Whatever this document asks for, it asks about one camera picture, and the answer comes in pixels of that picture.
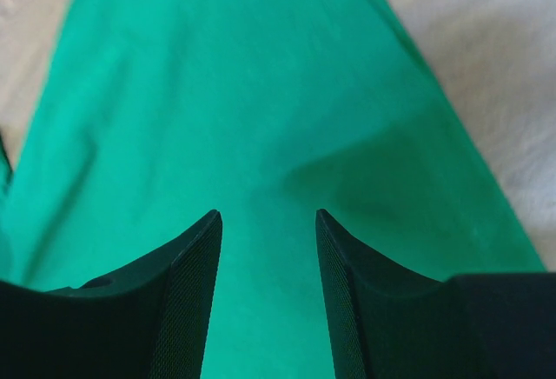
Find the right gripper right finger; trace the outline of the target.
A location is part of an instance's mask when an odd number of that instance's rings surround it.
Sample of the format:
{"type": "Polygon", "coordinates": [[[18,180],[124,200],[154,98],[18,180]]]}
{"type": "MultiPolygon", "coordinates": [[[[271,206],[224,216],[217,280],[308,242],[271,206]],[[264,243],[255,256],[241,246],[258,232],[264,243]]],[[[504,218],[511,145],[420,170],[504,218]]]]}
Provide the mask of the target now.
{"type": "Polygon", "coordinates": [[[328,331],[339,378],[552,378],[555,275],[406,269],[315,218],[328,331]]]}

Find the green t-shirt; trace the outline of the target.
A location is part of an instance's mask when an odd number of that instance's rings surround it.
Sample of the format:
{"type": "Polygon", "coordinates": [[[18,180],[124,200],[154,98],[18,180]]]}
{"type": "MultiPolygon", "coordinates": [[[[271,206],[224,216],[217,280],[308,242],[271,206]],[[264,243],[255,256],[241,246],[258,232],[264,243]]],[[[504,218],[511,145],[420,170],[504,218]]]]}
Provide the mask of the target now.
{"type": "Polygon", "coordinates": [[[1,276],[77,285],[223,219],[206,378],[330,378],[327,209],[431,277],[543,265],[386,0],[73,0],[1,276]]]}

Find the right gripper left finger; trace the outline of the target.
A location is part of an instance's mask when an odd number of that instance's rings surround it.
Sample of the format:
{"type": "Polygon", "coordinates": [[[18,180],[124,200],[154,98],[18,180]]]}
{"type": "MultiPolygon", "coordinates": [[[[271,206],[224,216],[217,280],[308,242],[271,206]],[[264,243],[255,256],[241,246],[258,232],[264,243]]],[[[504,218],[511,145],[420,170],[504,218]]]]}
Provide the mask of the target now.
{"type": "Polygon", "coordinates": [[[1,285],[4,378],[197,378],[222,246],[212,210],[79,288],[1,285]]]}

